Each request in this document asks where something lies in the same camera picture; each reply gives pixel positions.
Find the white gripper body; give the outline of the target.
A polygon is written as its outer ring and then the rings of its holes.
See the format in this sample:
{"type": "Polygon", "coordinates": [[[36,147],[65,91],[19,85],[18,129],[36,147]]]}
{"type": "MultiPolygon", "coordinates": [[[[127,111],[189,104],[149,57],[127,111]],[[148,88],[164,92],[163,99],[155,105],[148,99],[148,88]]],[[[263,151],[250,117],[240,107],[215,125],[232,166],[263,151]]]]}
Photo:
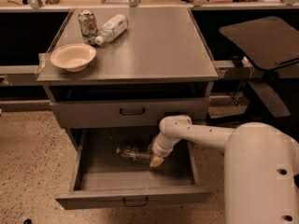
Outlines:
{"type": "Polygon", "coordinates": [[[178,140],[176,138],[169,138],[163,133],[159,133],[156,136],[156,141],[152,147],[153,154],[162,158],[168,157],[175,144],[178,143],[178,140]]]}

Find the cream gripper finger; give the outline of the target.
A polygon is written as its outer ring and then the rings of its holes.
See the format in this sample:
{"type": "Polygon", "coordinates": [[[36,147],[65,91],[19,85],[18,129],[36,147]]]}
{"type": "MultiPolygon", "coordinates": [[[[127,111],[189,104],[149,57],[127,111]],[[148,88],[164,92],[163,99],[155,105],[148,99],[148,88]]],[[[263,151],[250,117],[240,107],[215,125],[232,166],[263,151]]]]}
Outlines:
{"type": "Polygon", "coordinates": [[[148,150],[152,150],[152,147],[156,141],[157,136],[154,136],[154,138],[152,139],[151,143],[149,144],[148,150]]]}
{"type": "Polygon", "coordinates": [[[156,155],[153,155],[151,157],[150,163],[149,163],[149,167],[150,168],[157,168],[159,167],[162,163],[164,162],[164,158],[162,157],[158,157],[156,155]]]}

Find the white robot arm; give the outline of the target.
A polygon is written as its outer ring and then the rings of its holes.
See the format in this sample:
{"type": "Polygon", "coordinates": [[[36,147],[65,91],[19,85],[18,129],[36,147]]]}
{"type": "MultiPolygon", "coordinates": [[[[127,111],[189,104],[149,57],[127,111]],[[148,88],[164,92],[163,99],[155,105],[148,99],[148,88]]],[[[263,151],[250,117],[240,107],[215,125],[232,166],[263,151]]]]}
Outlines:
{"type": "Polygon", "coordinates": [[[195,125],[186,115],[166,117],[159,128],[150,145],[152,167],[181,140],[224,153],[225,224],[299,224],[293,138],[261,122],[222,128],[195,125]]]}

